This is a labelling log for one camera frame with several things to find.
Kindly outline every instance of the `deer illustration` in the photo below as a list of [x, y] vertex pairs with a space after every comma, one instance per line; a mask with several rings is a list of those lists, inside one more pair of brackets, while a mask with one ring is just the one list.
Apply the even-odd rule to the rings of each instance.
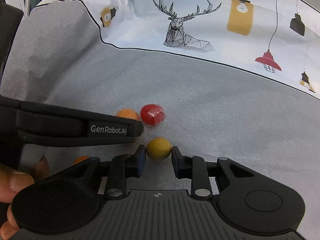
[[185, 21], [195, 18], [198, 15], [209, 14], [218, 10], [221, 6], [221, 3], [218, 5], [217, 8], [213, 10], [212, 3], [209, 0], [207, 0], [207, 2], [209, 3], [207, 10], [200, 12], [200, 8], [198, 5], [197, 11], [195, 13], [193, 12], [184, 17], [177, 17], [177, 13], [173, 11], [173, 3], [171, 4], [170, 9], [168, 11], [167, 7], [163, 5], [163, 0], [159, 0], [159, 4], [157, 4], [155, 0], [153, 0], [153, 2], [161, 12], [170, 16], [168, 20], [171, 20], [171, 22], [169, 24], [167, 37], [164, 42], [165, 46], [201, 52], [214, 51], [210, 42], [198, 40], [186, 34], [183, 30], [183, 23]]

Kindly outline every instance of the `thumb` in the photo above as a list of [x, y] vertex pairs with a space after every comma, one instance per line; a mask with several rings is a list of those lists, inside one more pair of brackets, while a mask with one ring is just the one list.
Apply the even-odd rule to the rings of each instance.
[[0, 164], [0, 202], [11, 203], [19, 191], [32, 184], [31, 175]]

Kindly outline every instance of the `crosshair logo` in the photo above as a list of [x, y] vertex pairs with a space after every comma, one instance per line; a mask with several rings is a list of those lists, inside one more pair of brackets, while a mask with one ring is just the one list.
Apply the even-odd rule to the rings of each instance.
[[156, 198], [160, 198], [163, 196], [163, 194], [160, 192], [157, 192], [157, 193], [153, 194], [153, 196], [155, 196]]

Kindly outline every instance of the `deer antler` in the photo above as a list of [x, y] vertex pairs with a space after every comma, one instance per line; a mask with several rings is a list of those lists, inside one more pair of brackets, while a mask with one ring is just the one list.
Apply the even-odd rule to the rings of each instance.
[[153, 0], [153, 3], [158, 7], [158, 9], [160, 11], [162, 11], [163, 13], [171, 16], [171, 17], [175, 17], [177, 16], [176, 12], [173, 11], [173, 3], [170, 6], [169, 11], [167, 10], [167, 7], [163, 5], [163, 0], [159, 0], [159, 4], [156, 3], [155, 0]]
[[192, 13], [192, 14], [188, 14], [188, 15], [185, 16], [185, 17], [188, 17], [188, 18], [189, 18], [189, 17], [194, 17], [194, 16], [197, 16], [197, 15], [212, 13], [212, 12], [218, 10], [218, 9], [220, 8], [220, 6], [221, 6], [221, 3], [220, 3], [220, 4], [217, 6], [217, 8], [215, 8], [214, 10], [212, 10], [212, 3], [211, 3], [209, 0], [207, 0], [207, 2], [209, 3], [209, 6], [208, 6], [207, 10], [204, 10], [204, 11], [203, 11], [203, 13], [200, 12], [199, 5], [197, 5], [197, 12]]

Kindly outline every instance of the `ball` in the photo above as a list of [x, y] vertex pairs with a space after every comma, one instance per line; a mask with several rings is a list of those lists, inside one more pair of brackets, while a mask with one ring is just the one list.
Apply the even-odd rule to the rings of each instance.
[[140, 117], [139, 117], [138, 113], [132, 109], [129, 109], [129, 108], [125, 108], [125, 109], [120, 110], [116, 114], [116, 116], [135, 119], [137, 121], [140, 121]]
[[163, 108], [154, 104], [145, 105], [140, 111], [140, 116], [143, 122], [151, 126], [160, 124], [165, 118]]
[[167, 139], [158, 137], [148, 143], [146, 152], [152, 160], [163, 160], [170, 155], [171, 148], [172, 145]]
[[73, 161], [73, 165], [76, 165], [77, 163], [80, 163], [86, 159], [89, 159], [89, 156], [80, 156], [79, 158], [76, 158], [74, 161]]

